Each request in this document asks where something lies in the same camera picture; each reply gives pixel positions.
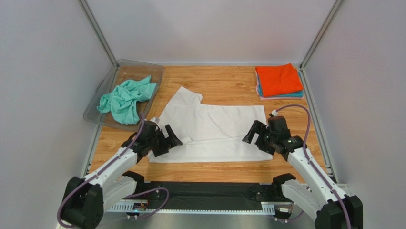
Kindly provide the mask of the white t shirt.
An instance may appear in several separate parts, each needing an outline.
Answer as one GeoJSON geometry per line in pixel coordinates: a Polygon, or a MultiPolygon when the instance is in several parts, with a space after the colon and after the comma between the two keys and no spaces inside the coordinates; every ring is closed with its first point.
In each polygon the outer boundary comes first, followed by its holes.
{"type": "Polygon", "coordinates": [[[262,105],[202,104],[203,96],[180,87],[159,117],[182,145],[168,153],[148,155],[151,163],[215,163],[271,160],[273,156],[243,142],[254,121],[266,122],[262,105]]]}

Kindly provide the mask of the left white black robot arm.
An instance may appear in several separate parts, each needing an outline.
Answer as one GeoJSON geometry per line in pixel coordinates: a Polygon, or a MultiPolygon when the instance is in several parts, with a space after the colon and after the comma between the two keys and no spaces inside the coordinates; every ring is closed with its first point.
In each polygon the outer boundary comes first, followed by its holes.
{"type": "Polygon", "coordinates": [[[162,156],[183,145],[170,125],[161,129],[156,118],[142,120],[139,130],[122,143],[118,151],[92,173],[71,178],[66,186],[57,222],[64,228],[95,229],[104,213],[123,199],[146,199],[164,187],[145,188],[144,177],[129,169],[149,153],[162,156]]]}

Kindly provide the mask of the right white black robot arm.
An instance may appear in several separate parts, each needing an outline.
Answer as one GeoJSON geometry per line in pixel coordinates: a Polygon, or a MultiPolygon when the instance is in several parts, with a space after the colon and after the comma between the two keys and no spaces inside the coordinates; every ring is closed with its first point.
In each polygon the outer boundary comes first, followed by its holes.
{"type": "Polygon", "coordinates": [[[317,229],[362,229],[363,203],[358,196],[350,196],[316,162],[304,140],[292,136],[282,116],[271,116],[264,124],[253,122],[243,142],[273,155],[279,153],[307,183],[303,187],[291,174],[273,178],[272,184],[283,197],[293,201],[313,221],[317,229]]]}

